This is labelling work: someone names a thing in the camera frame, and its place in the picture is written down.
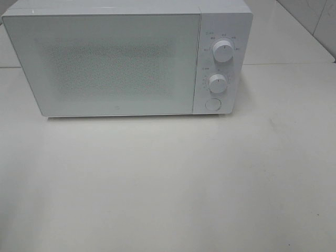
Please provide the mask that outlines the round door release button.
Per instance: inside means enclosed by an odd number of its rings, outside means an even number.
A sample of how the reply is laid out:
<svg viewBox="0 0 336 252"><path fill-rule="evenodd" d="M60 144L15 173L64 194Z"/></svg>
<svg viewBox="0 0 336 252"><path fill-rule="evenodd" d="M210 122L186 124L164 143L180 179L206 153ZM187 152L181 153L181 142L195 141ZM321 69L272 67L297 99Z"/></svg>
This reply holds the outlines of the round door release button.
<svg viewBox="0 0 336 252"><path fill-rule="evenodd" d="M222 103L219 99L211 98L206 101L205 107L209 111L218 111L222 106Z"/></svg>

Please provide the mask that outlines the white timer knob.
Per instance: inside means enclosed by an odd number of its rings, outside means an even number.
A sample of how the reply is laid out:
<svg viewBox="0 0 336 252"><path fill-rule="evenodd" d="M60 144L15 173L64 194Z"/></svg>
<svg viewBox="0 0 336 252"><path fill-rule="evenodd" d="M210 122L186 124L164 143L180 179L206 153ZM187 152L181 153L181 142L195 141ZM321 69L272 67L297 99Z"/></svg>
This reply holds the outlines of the white timer knob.
<svg viewBox="0 0 336 252"><path fill-rule="evenodd" d="M221 74L214 74L208 79L209 90L212 93L222 93L226 90L228 80L226 76Z"/></svg>

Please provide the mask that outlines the white microwave door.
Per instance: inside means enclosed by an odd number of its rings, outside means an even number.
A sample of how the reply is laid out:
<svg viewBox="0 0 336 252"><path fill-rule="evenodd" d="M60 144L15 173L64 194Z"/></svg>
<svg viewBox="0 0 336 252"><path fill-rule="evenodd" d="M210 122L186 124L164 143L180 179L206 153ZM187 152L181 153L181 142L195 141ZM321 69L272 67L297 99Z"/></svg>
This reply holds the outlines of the white microwave door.
<svg viewBox="0 0 336 252"><path fill-rule="evenodd" d="M190 114L200 17L6 16L46 117Z"/></svg>

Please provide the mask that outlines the upper white power knob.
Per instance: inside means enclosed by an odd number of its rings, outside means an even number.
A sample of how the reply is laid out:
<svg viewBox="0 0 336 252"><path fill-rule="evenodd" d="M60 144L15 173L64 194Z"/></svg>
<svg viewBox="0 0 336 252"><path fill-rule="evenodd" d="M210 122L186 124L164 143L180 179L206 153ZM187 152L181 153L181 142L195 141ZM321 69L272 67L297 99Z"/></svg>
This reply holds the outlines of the upper white power knob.
<svg viewBox="0 0 336 252"><path fill-rule="evenodd" d="M212 51L217 62L227 62L233 58L234 44L229 39L222 38L213 44Z"/></svg>

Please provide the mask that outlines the white microwave oven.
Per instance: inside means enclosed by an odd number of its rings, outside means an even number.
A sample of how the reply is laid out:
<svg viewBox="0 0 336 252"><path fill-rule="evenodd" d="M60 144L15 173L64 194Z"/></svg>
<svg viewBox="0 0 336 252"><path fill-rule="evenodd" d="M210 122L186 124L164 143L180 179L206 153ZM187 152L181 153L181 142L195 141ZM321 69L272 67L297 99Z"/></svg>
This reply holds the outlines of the white microwave oven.
<svg viewBox="0 0 336 252"><path fill-rule="evenodd" d="M3 19L6 16L191 14L198 14L200 20L193 111L190 114L229 114L234 107L240 72L253 22L253 14L244 1L17 1L5 11L1 20L4 24ZM223 63L214 59L212 51L213 44L222 38L227 38L234 44L233 58ZM212 93L209 90L208 79L214 74L224 75L228 80L227 88L222 93ZM206 109L205 103L211 98L221 101L222 106L218 111Z"/></svg>

